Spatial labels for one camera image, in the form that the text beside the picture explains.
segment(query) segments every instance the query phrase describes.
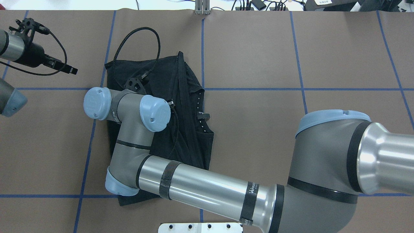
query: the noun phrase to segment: metal bracket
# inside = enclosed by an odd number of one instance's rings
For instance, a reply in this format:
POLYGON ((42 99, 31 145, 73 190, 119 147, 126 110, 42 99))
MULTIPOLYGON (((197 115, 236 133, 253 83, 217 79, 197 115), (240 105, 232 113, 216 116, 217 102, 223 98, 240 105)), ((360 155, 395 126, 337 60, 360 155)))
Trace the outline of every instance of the metal bracket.
POLYGON ((209 15, 210 14, 210 0, 195 0, 195 14, 209 15))

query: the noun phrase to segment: white mounting plate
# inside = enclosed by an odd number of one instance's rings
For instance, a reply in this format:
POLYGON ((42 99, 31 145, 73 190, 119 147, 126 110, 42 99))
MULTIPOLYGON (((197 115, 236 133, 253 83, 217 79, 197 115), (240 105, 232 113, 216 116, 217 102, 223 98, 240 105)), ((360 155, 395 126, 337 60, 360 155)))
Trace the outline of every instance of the white mounting plate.
POLYGON ((163 223, 159 226, 158 233, 243 233, 243 225, 241 223, 163 223))

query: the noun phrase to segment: white label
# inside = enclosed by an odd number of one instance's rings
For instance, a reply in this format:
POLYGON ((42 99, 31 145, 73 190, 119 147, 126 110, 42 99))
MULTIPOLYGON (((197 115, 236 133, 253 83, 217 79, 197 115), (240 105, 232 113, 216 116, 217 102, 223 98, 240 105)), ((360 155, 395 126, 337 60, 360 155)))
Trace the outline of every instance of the white label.
POLYGON ((332 0, 315 0, 316 5, 332 4, 332 0))

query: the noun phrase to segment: silver metal tube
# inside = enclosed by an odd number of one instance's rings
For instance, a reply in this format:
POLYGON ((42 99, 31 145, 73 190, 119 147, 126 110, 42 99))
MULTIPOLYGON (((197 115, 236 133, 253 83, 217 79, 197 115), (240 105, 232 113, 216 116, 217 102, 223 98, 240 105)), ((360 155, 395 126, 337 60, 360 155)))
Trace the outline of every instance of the silver metal tube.
POLYGON ((23 52, 24 52, 23 39, 13 34, 10 34, 4 30, 1 30, 1 29, 0 29, 0 34, 2 35, 0 36, 0 44, 1 45, 4 44, 4 46, 7 46, 4 53, 0 55, 0 58, 10 60, 10 61, 15 61, 19 59, 23 55, 23 52))
POLYGON ((357 174, 366 194, 381 187, 414 194, 414 136, 389 133, 372 123, 359 145, 357 174))
MULTIPOLYGON (((151 156, 139 176, 140 189, 159 194, 162 174, 170 160, 151 156)), ((215 214, 240 220, 248 182, 193 166, 180 164, 171 179, 169 196, 215 214)), ((276 186, 259 185, 253 226, 268 232, 276 200, 276 186)))

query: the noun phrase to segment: light blue joint cap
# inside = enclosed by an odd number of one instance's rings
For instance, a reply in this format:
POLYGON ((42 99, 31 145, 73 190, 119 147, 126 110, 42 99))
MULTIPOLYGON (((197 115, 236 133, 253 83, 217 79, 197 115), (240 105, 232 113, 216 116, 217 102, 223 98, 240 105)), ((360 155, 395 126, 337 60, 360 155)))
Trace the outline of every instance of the light blue joint cap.
POLYGON ((16 88, 13 90, 10 95, 9 100, 6 103, 6 106, 1 113, 5 117, 11 117, 27 103, 27 98, 16 88))
POLYGON ((111 100, 111 92, 108 88, 91 88, 83 99, 83 110, 88 117, 102 121, 108 116, 111 100))
POLYGON ((126 186, 125 184, 115 179, 115 177, 113 177, 109 172, 109 167, 106 169, 105 188, 110 193, 126 197, 135 196, 140 191, 139 189, 126 186))
POLYGON ((342 119, 362 119, 366 121, 371 121, 369 116, 365 113, 352 111, 352 110, 341 110, 341 109, 329 109, 329 110, 320 110, 315 112, 310 112, 302 117, 301 122, 299 123, 299 129, 296 132, 296 136, 303 130, 310 128, 315 125, 319 125, 329 121, 336 121, 342 119))
POLYGON ((151 132, 160 132, 170 122, 171 110, 167 101, 151 95, 144 95, 140 103, 141 120, 151 132))

